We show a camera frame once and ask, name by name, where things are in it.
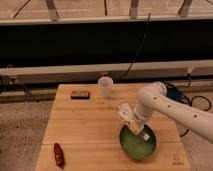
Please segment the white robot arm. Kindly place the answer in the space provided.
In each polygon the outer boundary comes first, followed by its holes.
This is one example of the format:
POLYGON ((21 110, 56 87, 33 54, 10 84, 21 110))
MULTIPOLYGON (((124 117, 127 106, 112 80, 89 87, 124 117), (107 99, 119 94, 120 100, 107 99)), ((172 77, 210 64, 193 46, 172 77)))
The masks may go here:
POLYGON ((166 96, 167 88, 154 82, 137 91, 138 104, 131 111, 129 129, 138 135, 154 111, 179 122, 202 138, 213 143, 213 114, 171 100, 166 96))

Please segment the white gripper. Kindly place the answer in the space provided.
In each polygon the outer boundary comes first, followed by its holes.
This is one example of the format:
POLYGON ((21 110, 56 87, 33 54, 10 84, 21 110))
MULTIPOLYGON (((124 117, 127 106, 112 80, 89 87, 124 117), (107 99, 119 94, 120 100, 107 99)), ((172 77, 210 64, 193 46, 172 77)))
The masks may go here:
POLYGON ((137 115, 132 109, 127 111, 127 126, 133 134, 139 134, 147 122, 146 117, 137 115))

